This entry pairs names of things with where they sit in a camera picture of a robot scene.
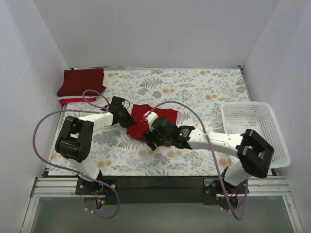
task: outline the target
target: white laundry basket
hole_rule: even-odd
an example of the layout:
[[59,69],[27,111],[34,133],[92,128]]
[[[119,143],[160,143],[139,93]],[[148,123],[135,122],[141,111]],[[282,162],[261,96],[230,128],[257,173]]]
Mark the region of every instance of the white laundry basket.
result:
[[257,131],[275,149],[270,168],[291,163],[284,138],[269,104],[263,102],[228,102],[221,106],[225,133]]

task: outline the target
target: red cloth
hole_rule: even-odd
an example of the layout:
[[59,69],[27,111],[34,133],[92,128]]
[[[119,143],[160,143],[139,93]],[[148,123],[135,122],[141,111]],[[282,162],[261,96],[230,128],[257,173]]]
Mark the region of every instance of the red cloth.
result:
[[[89,102],[94,102],[96,98],[86,98]],[[73,102],[84,102],[83,98],[75,98],[75,99],[63,99],[59,100],[61,104],[73,103]]]
[[[141,120],[142,116],[151,109],[153,108],[150,107],[148,104],[133,105],[132,117],[134,118],[136,125],[131,125],[126,129],[128,135],[138,140],[144,140],[142,133],[147,131],[149,129],[149,126]],[[176,124],[178,111],[173,109],[156,108],[155,113],[158,114],[159,117],[167,117],[172,123]]]
[[[106,87],[103,86],[104,69],[82,69],[65,70],[64,83],[58,90],[57,95],[81,96],[85,90],[95,90],[102,93]],[[87,93],[89,96],[98,96],[94,92]]]

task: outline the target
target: white wall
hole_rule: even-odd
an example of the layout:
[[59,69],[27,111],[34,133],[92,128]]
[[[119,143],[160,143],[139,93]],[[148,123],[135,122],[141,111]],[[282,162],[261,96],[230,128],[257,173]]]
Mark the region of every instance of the white wall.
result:
[[280,0],[244,70],[252,100],[271,104],[292,164],[287,176],[305,232],[311,232],[311,1]]
[[[56,92],[68,68],[33,0],[0,1],[0,232],[20,231],[35,176],[43,171],[32,149],[36,122],[60,109]],[[37,140],[45,157],[58,116]]]
[[35,0],[70,67],[243,65],[277,0]]

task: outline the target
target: stack of folded cloth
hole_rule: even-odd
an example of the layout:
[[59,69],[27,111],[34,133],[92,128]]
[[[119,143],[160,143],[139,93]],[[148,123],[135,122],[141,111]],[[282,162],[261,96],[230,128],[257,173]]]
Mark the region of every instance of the stack of folded cloth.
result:
[[[57,99],[61,104],[71,102],[83,102],[85,90],[95,90],[102,93],[106,87],[103,86],[104,69],[82,69],[65,70],[64,83],[57,92]],[[93,102],[98,97],[96,93],[86,93],[85,98]]]

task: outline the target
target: leaf pattern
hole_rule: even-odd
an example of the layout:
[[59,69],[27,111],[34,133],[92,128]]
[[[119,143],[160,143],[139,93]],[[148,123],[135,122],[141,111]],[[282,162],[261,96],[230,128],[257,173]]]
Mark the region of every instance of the leaf pattern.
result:
[[[133,104],[155,106],[168,100],[176,100],[194,110],[208,132],[224,133],[220,107],[224,102],[249,101],[244,80],[239,69],[212,70],[105,70],[103,95],[126,98]],[[105,106],[102,98],[96,105]],[[178,125],[194,125],[201,128],[197,118],[188,109],[173,103],[161,108],[178,111]],[[85,103],[67,105],[67,109],[98,109]],[[67,116],[87,116],[85,113],[65,113]],[[232,162],[237,159],[222,153],[216,153],[218,159]],[[93,133],[90,158],[103,175],[114,176],[182,176],[216,175],[213,157],[207,150],[180,150],[175,147],[160,147],[155,151],[142,141],[134,140],[119,125],[105,127]],[[53,156],[57,165],[74,168],[69,160],[62,156]],[[71,172],[49,167],[49,175],[74,175]]]

